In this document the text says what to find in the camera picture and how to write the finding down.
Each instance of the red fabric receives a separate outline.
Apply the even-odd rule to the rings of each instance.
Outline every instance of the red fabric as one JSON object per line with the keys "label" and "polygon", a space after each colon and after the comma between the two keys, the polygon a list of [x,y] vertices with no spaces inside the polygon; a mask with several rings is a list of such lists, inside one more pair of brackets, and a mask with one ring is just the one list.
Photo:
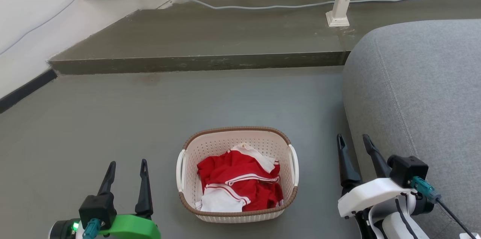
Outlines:
{"label": "red fabric", "polygon": [[[234,150],[207,157],[197,164],[202,189],[209,184],[229,185],[237,195],[250,199],[251,202],[242,208],[244,212],[274,208],[282,201],[282,189],[277,183],[280,166],[275,164],[274,167],[274,170],[267,172],[254,157]],[[229,182],[243,175],[245,178]]]}

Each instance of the red and white clothing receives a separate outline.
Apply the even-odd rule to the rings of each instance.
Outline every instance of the red and white clothing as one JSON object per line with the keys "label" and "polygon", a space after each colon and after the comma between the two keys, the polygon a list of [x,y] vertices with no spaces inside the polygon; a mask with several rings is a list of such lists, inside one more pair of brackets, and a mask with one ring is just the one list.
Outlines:
{"label": "red and white clothing", "polygon": [[196,203],[205,212],[242,212],[282,205],[279,162],[247,145],[197,164],[204,195]]}

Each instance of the gray sofa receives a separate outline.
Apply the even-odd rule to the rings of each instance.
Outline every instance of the gray sofa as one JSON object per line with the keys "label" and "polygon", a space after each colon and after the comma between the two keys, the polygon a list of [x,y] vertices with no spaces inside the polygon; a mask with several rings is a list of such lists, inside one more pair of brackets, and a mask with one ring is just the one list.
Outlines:
{"label": "gray sofa", "polygon": [[[445,204],[481,233],[481,20],[373,30],[347,59],[343,98],[364,181],[376,177],[362,143],[367,133],[386,159],[426,162]],[[439,205],[414,219],[430,238],[463,232]]]}

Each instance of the laundry basket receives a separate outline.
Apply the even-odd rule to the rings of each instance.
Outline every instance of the laundry basket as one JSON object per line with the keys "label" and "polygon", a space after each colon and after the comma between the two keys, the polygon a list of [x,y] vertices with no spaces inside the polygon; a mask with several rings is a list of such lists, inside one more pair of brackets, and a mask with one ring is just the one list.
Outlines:
{"label": "laundry basket", "polygon": [[[284,195],[281,206],[240,213],[201,212],[195,203],[203,195],[197,164],[209,156],[221,155],[239,143],[246,143],[262,155],[275,157],[280,164],[280,180]],[[299,163],[294,147],[281,131],[268,127],[225,127],[196,133],[184,145],[177,159],[177,188],[180,201],[187,210],[207,222],[243,223],[278,217],[297,194]]]}

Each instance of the white basket handle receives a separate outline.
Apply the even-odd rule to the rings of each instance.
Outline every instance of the white basket handle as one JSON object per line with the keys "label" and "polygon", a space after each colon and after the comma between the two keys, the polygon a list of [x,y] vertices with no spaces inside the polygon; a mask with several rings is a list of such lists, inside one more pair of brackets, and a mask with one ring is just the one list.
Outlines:
{"label": "white basket handle", "polygon": [[177,158],[177,168],[175,169],[175,178],[177,180],[177,189],[179,192],[184,190],[185,182],[185,150],[180,151]]}
{"label": "white basket handle", "polygon": [[290,153],[292,155],[292,165],[294,166],[294,186],[299,184],[299,160],[297,160],[296,150],[289,144]]}

